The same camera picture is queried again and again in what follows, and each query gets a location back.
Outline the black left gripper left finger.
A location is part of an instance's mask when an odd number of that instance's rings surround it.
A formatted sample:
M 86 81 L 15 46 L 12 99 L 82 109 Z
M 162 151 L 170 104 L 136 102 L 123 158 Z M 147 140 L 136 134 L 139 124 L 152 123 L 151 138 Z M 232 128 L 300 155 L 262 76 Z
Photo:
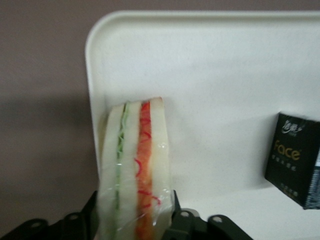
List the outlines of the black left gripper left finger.
M 94 191 L 82 210 L 67 214 L 53 224 L 33 218 L 18 225 L 2 240 L 93 240 L 97 236 L 99 217 L 96 208 L 98 192 Z

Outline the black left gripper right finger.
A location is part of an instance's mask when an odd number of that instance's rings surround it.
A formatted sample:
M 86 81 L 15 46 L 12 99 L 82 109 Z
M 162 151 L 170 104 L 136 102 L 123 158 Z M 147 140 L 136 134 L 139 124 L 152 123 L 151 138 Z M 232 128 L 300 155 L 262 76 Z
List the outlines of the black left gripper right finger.
M 177 192 L 173 191 L 174 211 L 171 224 L 162 235 L 163 240 L 251 240 L 229 217 L 211 215 L 203 220 L 199 213 L 190 208 L 181 208 Z

